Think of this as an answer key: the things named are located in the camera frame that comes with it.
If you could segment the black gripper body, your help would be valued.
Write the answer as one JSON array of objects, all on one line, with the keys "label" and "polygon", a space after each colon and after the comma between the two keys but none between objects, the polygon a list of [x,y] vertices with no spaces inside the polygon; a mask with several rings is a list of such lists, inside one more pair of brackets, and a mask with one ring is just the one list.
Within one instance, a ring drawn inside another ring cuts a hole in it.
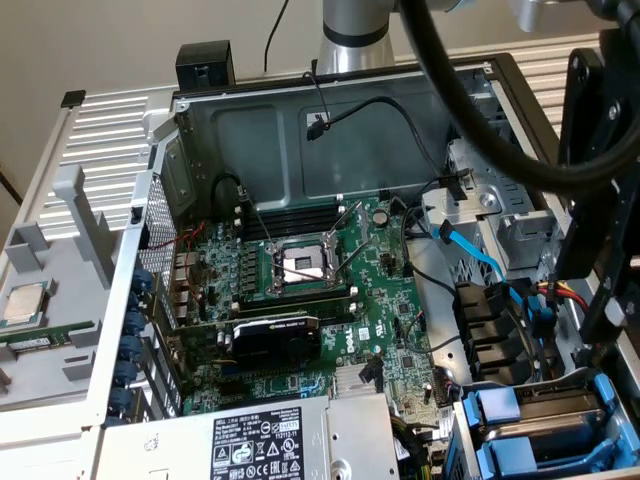
[{"label": "black gripper body", "polygon": [[620,105],[621,125],[600,160],[622,167],[639,155],[639,2],[586,1],[591,13],[617,27],[600,33],[605,91]]}]

